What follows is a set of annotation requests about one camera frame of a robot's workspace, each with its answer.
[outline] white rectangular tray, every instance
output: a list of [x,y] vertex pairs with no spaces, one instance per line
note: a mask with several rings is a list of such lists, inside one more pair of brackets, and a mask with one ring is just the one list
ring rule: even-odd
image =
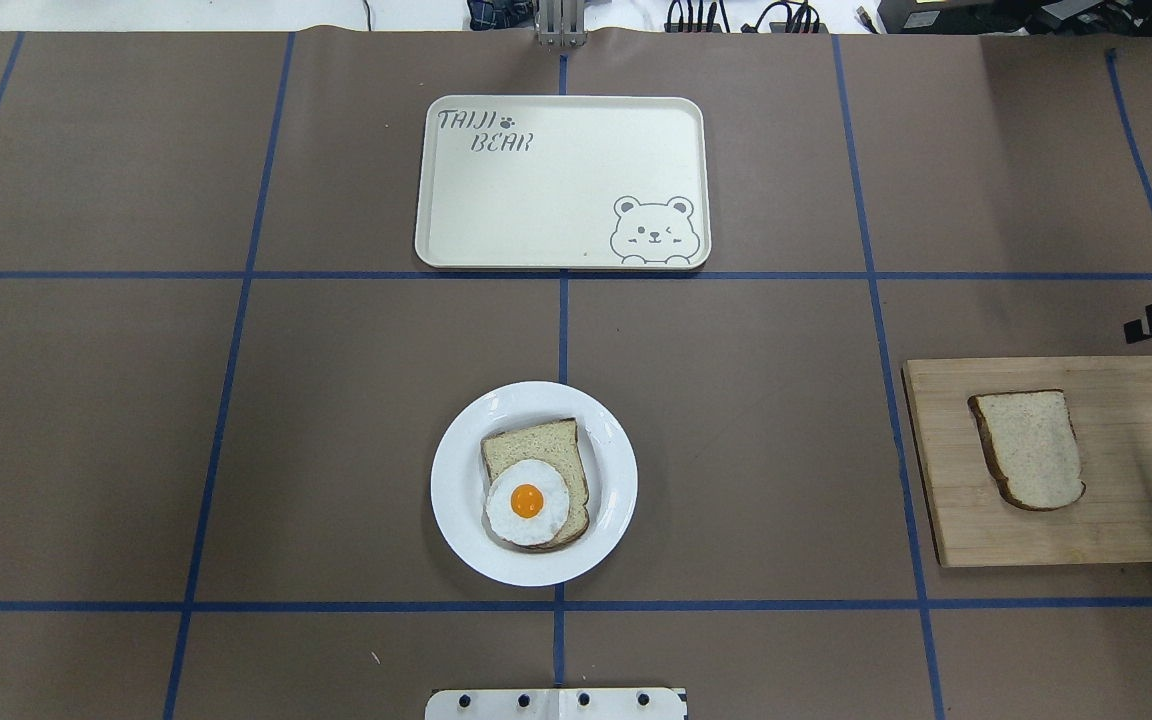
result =
[[435,268],[694,270],[708,248],[704,120],[690,100],[430,105],[416,253]]

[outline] white label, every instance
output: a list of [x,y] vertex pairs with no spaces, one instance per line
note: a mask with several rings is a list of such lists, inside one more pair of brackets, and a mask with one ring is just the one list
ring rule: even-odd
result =
[[940,10],[925,10],[923,13],[910,13],[909,17],[905,18],[904,29],[915,29],[918,26],[932,26],[932,23],[937,22],[938,17],[941,17]]

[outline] cutting board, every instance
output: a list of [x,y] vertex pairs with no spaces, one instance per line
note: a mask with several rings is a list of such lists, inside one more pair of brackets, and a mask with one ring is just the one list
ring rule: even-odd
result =
[[[1060,388],[1087,492],[1060,510],[1010,506],[968,399]],[[905,393],[945,566],[1152,562],[1152,356],[910,359]]]

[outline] egg yolk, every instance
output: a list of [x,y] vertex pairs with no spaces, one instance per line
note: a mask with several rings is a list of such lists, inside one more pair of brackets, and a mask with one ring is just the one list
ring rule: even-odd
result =
[[536,486],[529,486],[524,483],[513,488],[509,506],[521,518],[535,518],[536,514],[545,506],[545,497],[540,495],[540,491]]

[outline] bear drawing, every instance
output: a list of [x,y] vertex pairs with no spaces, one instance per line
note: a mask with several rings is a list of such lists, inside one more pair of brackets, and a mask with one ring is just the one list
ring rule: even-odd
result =
[[668,202],[616,200],[616,232],[612,252],[622,265],[687,265],[700,251],[700,236],[691,227],[695,207],[685,197]]

